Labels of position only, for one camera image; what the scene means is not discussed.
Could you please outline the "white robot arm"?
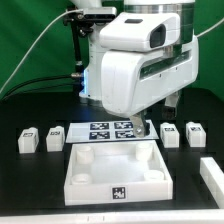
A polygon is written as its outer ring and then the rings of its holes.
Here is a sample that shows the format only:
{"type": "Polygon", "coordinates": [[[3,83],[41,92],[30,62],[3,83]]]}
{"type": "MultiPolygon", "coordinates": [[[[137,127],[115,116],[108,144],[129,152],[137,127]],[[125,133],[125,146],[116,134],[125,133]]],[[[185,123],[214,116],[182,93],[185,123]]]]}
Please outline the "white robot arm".
{"type": "Polygon", "coordinates": [[[123,0],[122,13],[105,0],[70,1],[89,39],[81,101],[130,119],[134,135],[146,136],[144,110],[162,99],[174,107],[178,91],[196,80],[195,0],[123,0]]]}

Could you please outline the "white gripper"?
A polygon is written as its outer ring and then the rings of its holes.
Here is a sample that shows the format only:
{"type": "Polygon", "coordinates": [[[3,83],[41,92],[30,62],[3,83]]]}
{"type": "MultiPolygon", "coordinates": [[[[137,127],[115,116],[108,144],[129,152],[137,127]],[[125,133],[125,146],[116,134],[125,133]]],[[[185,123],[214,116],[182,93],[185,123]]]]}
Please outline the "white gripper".
{"type": "Polygon", "coordinates": [[[182,55],[187,58],[171,62],[168,67],[149,74],[151,63],[156,63],[158,59],[164,61],[162,49],[147,53],[106,52],[101,64],[102,105],[105,110],[119,117],[131,116],[133,133],[138,138],[150,133],[150,124],[138,112],[167,96],[162,115],[165,119],[174,119],[180,99],[180,95],[174,92],[194,82],[198,74],[196,37],[182,46],[182,55]]]}

